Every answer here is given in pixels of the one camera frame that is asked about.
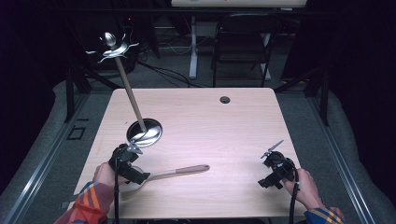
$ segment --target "person's hand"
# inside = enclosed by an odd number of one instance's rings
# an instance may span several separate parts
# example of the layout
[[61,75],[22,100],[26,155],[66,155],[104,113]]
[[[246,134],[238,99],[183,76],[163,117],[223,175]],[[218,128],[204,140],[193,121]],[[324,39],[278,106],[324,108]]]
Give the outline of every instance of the person's hand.
[[[325,207],[319,197],[318,188],[312,175],[302,168],[297,169],[297,172],[299,176],[300,186],[299,190],[297,191],[296,200],[302,203],[307,210],[312,208]],[[285,189],[290,194],[292,194],[295,181],[289,181],[286,178],[282,179],[282,181],[284,183]]]
[[[106,184],[110,187],[114,187],[114,171],[111,169],[108,162],[104,162],[98,167],[96,167],[95,175],[93,176],[93,181]],[[119,175],[119,184],[125,183],[128,180]]]

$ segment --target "gray carpet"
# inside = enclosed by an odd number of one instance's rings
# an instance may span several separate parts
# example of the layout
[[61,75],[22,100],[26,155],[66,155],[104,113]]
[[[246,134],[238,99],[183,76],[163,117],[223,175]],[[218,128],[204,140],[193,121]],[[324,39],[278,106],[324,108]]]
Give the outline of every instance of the gray carpet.
[[[265,87],[275,88],[281,84],[280,75],[291,41],[292,38],[289,36],[283,36],[278,39],[274,49],[273,60],[270,63],[272,79],[266,82]],[[209,68],[211,48],[202,46],[199,50],[198,78],[193,83],[203,87],[211,86],[212,71]],[[161,53],[161,59],[157,59],[150,52],[142,54],[140,61],[177,71],[185,77],[188,75],[190,67],[189,52],[178,54],[170,49],[164,49]],[[221,67],[220,70],[220,72],[228,74],[235,69],[229,70],[225,66]],[[250,74],[253,77],[260,75],[257,68],[250,71],[241,67],[237,71],[243,71],[242,73],[244,74],[251,72]],[[103,75],[113,82],[121,84],[117,73],[109,71],[103,73]],[[139,64],[129,74],[129,79],[133,88],[187,87],[185,83],[161,76]],[[61,203],[67,202],[74,192],[82,166],[91,149],[111,94],[111,90],[102,83],[94,79],[90,79],[90,82],[93,86],[92,93],[88,96],[77,93],[77,97],[80,99],[80,106],[76,116],[67,125],[64,124],[66,112],[64,83],[54,89],[57,99],[49,119],[41,134],[37,137],[21,169],[1,195],[0,218],[2,222],[6,220],[10,211],[12,212],[12,209],[15,208],[16,202],[28,203],[27,209],[22,211],[20,215],[21,220],[16,221],[20,223],[52,223],[65,211],[65,208],[61,208]],[[260,86],[260,81],[232,82],[220,80],[218,84],[219,87],[258,87]],[[350,193],[344,180],[334,165],[331,153],[332,146],[329,144],[325,132],[323,132],[320,120],[316,117],[318,112],[312,107],[312,99],[304,98],[301,89],[300,86],[297,86],[288,93],[277,95],[300,163],[316,179],[325,203],[340,207],[346,215],[347,223],[361,223],[360,215],[357,212],[358,209],[351,201]],[[362,197],[368,202],[367,205],[375,218],[375,222],[396,223],[394,207],[388,198],[373,185],[359,162],[353,132],[350,130],[342,107],[333,95],[331,95],[329,102],[329,122],[329,129],[337,142],[337,146],[340,147],[346,158],[348,167],[362,191]],[[62,138],[63,141],[57,142],[56,139],[59,138]],[[52,155],[54,163],[50,164],[49,172],[44,174],[44,181],[37,186],[37,191],[33,192],[33,200],[30,202],[19,202],[18,199],[23,188],[27,185],[31,176],[35,174],[35,168],[40,165],[40,162],[53,147],[58,147],[60,149],[59,153]],[[273,217],[271,220],[274,224],[280,224],[287,223],[288,219],[286,217]]]

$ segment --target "black chair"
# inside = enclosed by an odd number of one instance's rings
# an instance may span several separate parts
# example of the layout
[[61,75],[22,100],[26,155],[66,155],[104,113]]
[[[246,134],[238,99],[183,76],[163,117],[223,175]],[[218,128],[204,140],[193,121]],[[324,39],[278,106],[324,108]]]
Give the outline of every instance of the black chair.
[[[282,23],[275,15],[269,14],[232,14],[218,22],[216,43],[211,68],[213,87],[216,87],[217,63],[265,63],[262,74],[264,86],[274,37],[281,30]],[[269,35],[264,45],[263,35]]]

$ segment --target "round metal base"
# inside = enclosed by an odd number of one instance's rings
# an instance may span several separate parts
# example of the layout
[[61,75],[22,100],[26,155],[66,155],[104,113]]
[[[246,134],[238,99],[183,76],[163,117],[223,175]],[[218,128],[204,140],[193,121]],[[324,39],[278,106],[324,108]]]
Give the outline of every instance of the round metal base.
[[128,141],[134,141],[138,147],[149,147],[156,143],[163,135],[163,126],[155,119],[143,119],[147,131],[142,132],[139,122],[133,123],[126,132]]

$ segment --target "person's arm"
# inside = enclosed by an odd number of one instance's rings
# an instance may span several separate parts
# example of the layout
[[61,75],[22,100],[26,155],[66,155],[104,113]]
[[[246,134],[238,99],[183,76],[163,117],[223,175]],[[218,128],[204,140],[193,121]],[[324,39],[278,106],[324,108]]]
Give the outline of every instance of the person's arm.
[[[306,212],[304,213],[308,224],[339,223],[343,224],[344,215],[340,209],[326,206],[318,195],[318,187],[314,178],[304,169],[297,169],[299,176],[299,190],[296,200],[302,203]],[[285,189],[292,194],[294,181],[283,179]]]
[[73,207],[55,223],[102,223],[114,200],[114,172],[107,162],[96,168],[93,181],[80,192]]

